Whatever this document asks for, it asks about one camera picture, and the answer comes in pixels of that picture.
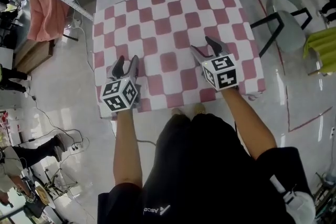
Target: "person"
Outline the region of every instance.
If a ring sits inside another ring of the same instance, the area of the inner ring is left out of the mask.
[[[32,193],[20,178],[21,171],[33,166],[47,156],[53,156],[60,162],[59,149],[62,152],[66,151],[60,134],[55,135],[48,142],[35,149],[18,146],[6,147],[3,150],[4,156],[0,158],[0,202],[3,205],[9,205],[7,192],[12,187],[16,187],[28,197],[32,197]]]
[[[9,79],[31,80],[31,76],[20,71],[4,68],[0,64],[0,89],[19,91],[24,93],[27,98],[29,94],[29,87],[24,87],[21,84],[13,82]]]
[[[249,154],[235,130],[202,104],[192,120],[173,109],[144,185],[132,111],[118,113],[116,185],[98,196],[98,224],[312,223],[314,204],[298,150],[277,148],[236,89],[222,95]]]
[[[327,14],[327,12],[329,10],[331,10],[332,8],[336,8],[336,0],[329,0],[328,3],[326,3],[321,10],[319,10],[319,14],[321,15],[325,15]],[[332,22],[333,20],[336,19],[336,12],[329,14],[328,16],[326,16],[326,20],[327,20],[327,24],[329,24],[330,22]]]

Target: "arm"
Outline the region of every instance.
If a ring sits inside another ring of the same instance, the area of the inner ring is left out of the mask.
[[[118,113],[113,173],[115,184],[133,183],[142,187],[142,170],[132,110]]]
[[[32,196],[30,190],[27,188],[27,185],[22,181],[22,179],[19,176],[9,176],[9,178],[13,181],[15,186],[18,189],[23,190],[28,197]]]
[[[252,158],[257,159],[263,152],[277,147],[270,130],[237,90],[229,88],[222,95]]]

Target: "yellow-green cloth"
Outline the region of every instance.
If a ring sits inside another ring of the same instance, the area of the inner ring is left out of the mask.
[[[323,73],[336,72],[336,27],[316,32],[309,36],[303,49],[303,57],[312,48],[319,54]]]

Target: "printed logo on shirt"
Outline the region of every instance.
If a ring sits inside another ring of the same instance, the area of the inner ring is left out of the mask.
[[[170,205],[168,205],[166,208],[160,207],[160,216],[162,216],[169,208]],[[157,214],[159,212],[159,209],[144,208],[143,211]]]

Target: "cable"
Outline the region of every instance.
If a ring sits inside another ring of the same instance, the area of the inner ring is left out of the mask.
[[[26,168],[28,168],[28,165],[27,165],[27,160],[25,159],[25,158],[23,158],[23,157],[19,157],[19,159],[16,159],[16,158],[6,158],[6,157],[4,157],[3,159],[15,159],[15,160],[17,160],[17,161],[20,161],[20,159],[24,159],[25,160],[25,163],[26,163]],[[5,169],[5,166],[4,166],[4,164],[3,163],[1,163],[1,165],[3,166],[3,168],[4,168],[4,171],[5,171],[5,174],[6,174],[6,169]]]
[[[78,130],[78,129],[64,130],[64,129],[60,128],[60,127],[55,126],[55,125],[51,122],[51,119],[50,119],[50,117],[47,115],[47,113],[44,112],[43,110],[41,110],[41,109],[37,106],[36,97],[33,96],[33,95],[30,95],[30,96],[31,96],[32,100],[35,102],[35,107],[36,107],[36,109],[39,110],[40,112],[42,112],[42,113],[47,117],[47,119],[48,119],[50,125],[51,125],[52,127],[54,127],[55,129],[58,129],[58,130],[62,131],[64,134],[66,134],[68,137],[70,137],[70,138],[72,139],[72,141],[73,141],[73,143],[72,143],[72,145],[71,145],[72,148],[73,148],[73,146],[77,147],[77,146],[76,146],[77,143],[82,143],[82,142],[83,142],[83,135],[81,134],[80,130]],[[81,141],[80,141],[80,142],[75,142],[75,139],[74,139],[71,135],[69,135],[69,134],[67,133],[67,132],[71,132],[71,131],[76,131],[76,132],[79,133],[79,135],[80,135],[80,137],[81,137]]]
[[[139,143],[149,143],[149,144],[152,144],[152,145],[156,146],[156,144],[155,144],[154,142],[149,141],[149,140],[139,140],[139,139],[137,139],[137,141],[138,141]]]
[[[60,164],[59,164],[59,168],[60,168],[60,173],[62,174],[62,177],[64,178],[64,174],[63,174],[63,172],[62,172],[62,169],[61,169],[61,166],[62,166],[62,164],[70,157],[70,156],[74,156],[74,155],[77,155],[77,154],[79,154],[79,153],[82,153],[82,152],[84,152],[84,151],[86,151],[88,148],[89,148],[89,146],[90,146],[90,140],[87,138],[87,137],[84,137],[84,138],[86,138],[87,140],[88,140],[88,146],[84,149],[84,150],[82,150],[82,151],[79,151],[79,152],[76,152],[76,153],[73,153],[73,154],[69,154]],[[66,198],[69,198],[70,200],[72,200],[72,201],[75,201],[76,203],[78,203],[79,204],[79,206],[84,210],[84,212],[86,213],[86,223],[87,223],[87,219],[88,219],[88,215],[93,219],[93,221],[95,222],[96,220],[95,220],[95,218],[89,213],[89,212],[87,212],[86,210],[85,210],[85,208],[84,208],[84,206],[81,204],[81,203],[79,203],[77,200],[76,200],[76,198],[75,198],[75,196],[72,194],[72,192],[71,192],[71,190],[70,189],[68,189],[68,191],[70,192],[70,194],[73,196],[73,199],[71,199],[70,197],[68,197],[68,196],[65,196]]]
[[[27,141],[25,141],[25,142],[22,142],[22,143],[19,143],[19,144],[16,144],[15,146],[20,146],[20,145],[22,145],[22,144],[25,144],[25,143],[28,143],[28,142],[33,142],[33,141],[35,141],[35,140],[37,140],[37,139],[40,139],[40,138],[42,138],[42,137],[44,137],[44,136],[47,136],[47,135],[49,135],[50,133],[52,133],[54,130],[57,130],[57,128],[55,128],[55,129],[52,129],[49,133],[47,133],[47,134],[44,134],[44,135],[42,135],[42,136],[39,136],[39,137],[37,137],[37,138],[32,138],[32,139],[29,139],[29,140],[27,140]]]
[[[72,14],[72,21],[75,20],[75,12],[76,12],[76,10],[74,9],[73,11],[74,11],[74,13]],[[82,18],[81,22],[82,22],[82,24],[83,24],[83,26],[84,26],[84,17],[83,17],[83,14],[80,14],[80,15],[81,15],[81,18]],[[80,30],[82,30],[82,32],[83,32],[83,34],[84,34],[84,41],[85,41],[85,48],[86,48],[86,55],[87,55],[87,57],[86,57],[86,62],[88,63],[88,65],[89,65],[91,71],[93,72],[93,68],[92,68],[92,66],[90,65],[89,60],[88,60],[88,42],[87,42],[87,40],[86,40],[86,33],[85,33],[84,29],[83,29],[82,27],[80,27],[80,26],[78,26],[78,27],[71,27],[71,26],[70,26],[70,29],[80,29]]]

